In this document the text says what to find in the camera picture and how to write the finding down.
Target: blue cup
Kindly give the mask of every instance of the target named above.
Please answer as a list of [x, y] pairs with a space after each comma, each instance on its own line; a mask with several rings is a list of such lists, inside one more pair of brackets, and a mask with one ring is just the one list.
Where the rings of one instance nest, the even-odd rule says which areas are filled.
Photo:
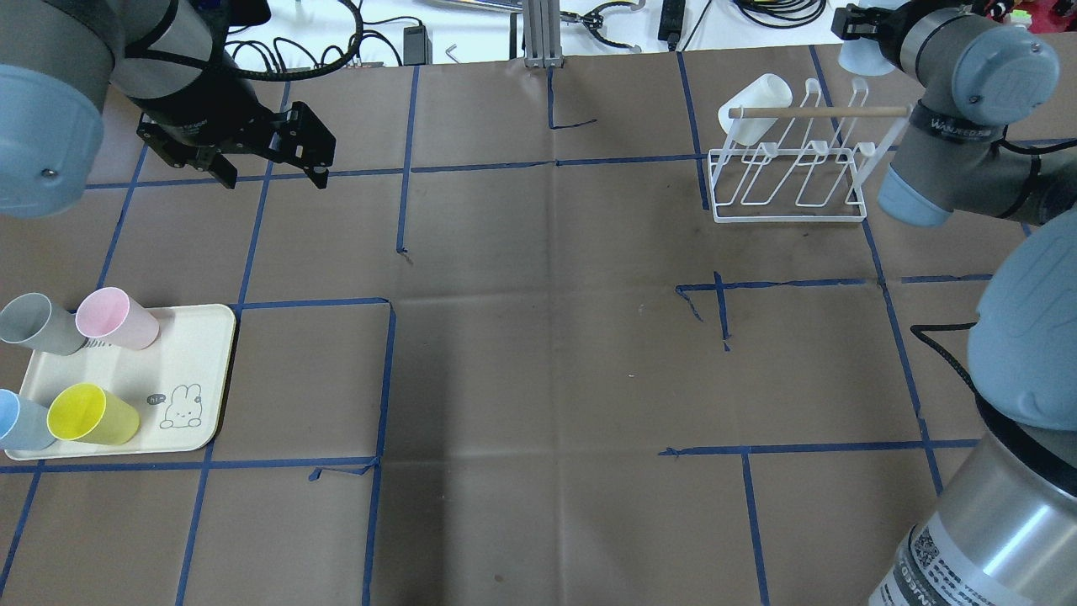
[[48, 409], [14, 392], [0, 390], [0, 449], [40, 451], [56, 441], [48, 433]]

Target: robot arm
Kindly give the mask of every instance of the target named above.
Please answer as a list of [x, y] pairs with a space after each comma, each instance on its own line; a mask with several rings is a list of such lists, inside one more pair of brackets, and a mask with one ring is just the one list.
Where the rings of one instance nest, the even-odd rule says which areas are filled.
[[875, 40], [925, 87], [880, 189], [883, 210], [915, 225], [938, 225], [955, 209], [1046, 223], [988, 284], [969, 335], [969, 371], [1007, 417], [1077, 431], [1077, 156], [999, 142], [1005, 125], [1054, 90], [1054, 51], [1025, 29], [936, 0], [894, 11], [850, 5], [837, 11], [833, 30]]
[[40, 216], [78, 200], [110, 81], [144, 112], [138, 136], [171, 166], [230, 188], [236, 169], [223, 154], [254, 153], [325, 187], [333, 135], [302, 102], [283, 113], [262, 105], [223, 52], [230, 25], [268, 14], [265, 0], [0, 2], [0, 213]]

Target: plastic cup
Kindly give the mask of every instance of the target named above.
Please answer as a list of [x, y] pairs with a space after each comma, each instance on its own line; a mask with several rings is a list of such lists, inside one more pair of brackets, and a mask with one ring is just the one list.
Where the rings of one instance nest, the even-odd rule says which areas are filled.
[[0, 390], [0, 449], [40, 451], [55, 442], [45, 424], [47, 414], [38, 403]]
[[0, 312], [0, 341], [69, 356], [86, 343], [74, 316], [40, 292], [15, 297]]
[[160, 323], [134, 298], [115, 286], [94, 291], [74, 315], [79, 333], [106, 343], [144, 350], [160, 334]]
[[48, 432], [60, 440], [120, 446], [138, 432], [138, 411], [94, 385], [72, 385], [53, 400]]
[[754, 145], [778, 122], [777, 117], [746, 117], [733, 119], [733, 108], [787, 108], [793, 104], [793, 89], [780, 76], [764, 73], [743, 90], [733, 95], [718, 110], [718, 124], [742, 145]]

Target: dish rack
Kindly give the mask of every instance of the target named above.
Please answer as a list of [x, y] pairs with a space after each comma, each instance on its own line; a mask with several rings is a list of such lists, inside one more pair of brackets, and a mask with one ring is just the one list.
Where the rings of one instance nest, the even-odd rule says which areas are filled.
[[[867, 207], [862, 185], [905, 128], [911, 111], [911, 107], [867, 107], [867, 82], [854, 77], [849, 104], [829, 107], [819, 80], [810, 77], [798, 107], [729, 110], [733, 123], [725, 143], [707, 154], [714, 221], [863, 221]], [[738, 143], [733, 138], [747, 118], [777, 118], [768, 135], [781, 135], [777, 140], [766, 140], [765, 135], [765, 140], [753, 145]], [[857, 123], [868, 118], [893, 122], [878, 141], [856, 141]], [[813, 132], [816, 119], [830, 119], [834, 131], [828, 140]], [[799, 144], [789, 144], [801, 128]], [[787, 192], [794, 191], [789, 197]]]

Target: white background surface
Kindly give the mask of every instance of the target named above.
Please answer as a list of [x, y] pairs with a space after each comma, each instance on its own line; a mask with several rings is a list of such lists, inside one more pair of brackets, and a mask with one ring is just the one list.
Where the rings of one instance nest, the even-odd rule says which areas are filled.
[[[561, 0], [561, 10], [583, 14], [603, 1]], [[707, 0], [687, 0], [685, 38], [705, 4]], [[230, 39], [261, 40], [269, 44], [274, 37], [282, 36], [303, 44], [314, 57], [321, 58], [322, 51], [331, 44], [345, 47], [348, 37], [354, 31], [351, 13], [337, 0], [269, 0], [269, 5], [272, 10], [269, 23]], [[606, 10], [603, 12], [605, 37], [617, 42], [639, 44], [645, 53], [667, 52], [666, 42], [658, 40], [661, 6], [661, 0], [647, 0], [644, 8], [635, 12], [620, 8]], [[445, 54], [452, 44], [457, 45], [452, 54], [462, 62], [508, 58], [507, 13], [452, 5], [438, 0], [365, 0], [363, 3], [363, 18], [367, 22], [397, 15], [414, 15], [425, 23], [433, 42], [435, 64], [452, 62]], [[837, 43], [838, 39], [829, 31], [833, 15], [834, 4], [828, 0], [826, 11], [814, 23], [795, 29], [774, 30], [745, 19], [730, 0], [713, 0], [688, 50]], [[403, 30], [410, 25], [415, 24], [402, 20], [373, 28], [381, 31], [403, 53]], [[522, 39], [522, 19], [519, 39]], [[627, 52], [598, 43], [579, 24], [561, 24], [561, 44], [565, 56]], [[281, 52], [288, 67], [310, 64], [302, 52], [289, 44], [282, 44]], [[361, 56], [364, 61], [395, 65], [392, 53], [377, 40], [364, 42]], [[240, 51], [237, 60], [248, 69], [265, 68], [257, 53], [250, 48]]]

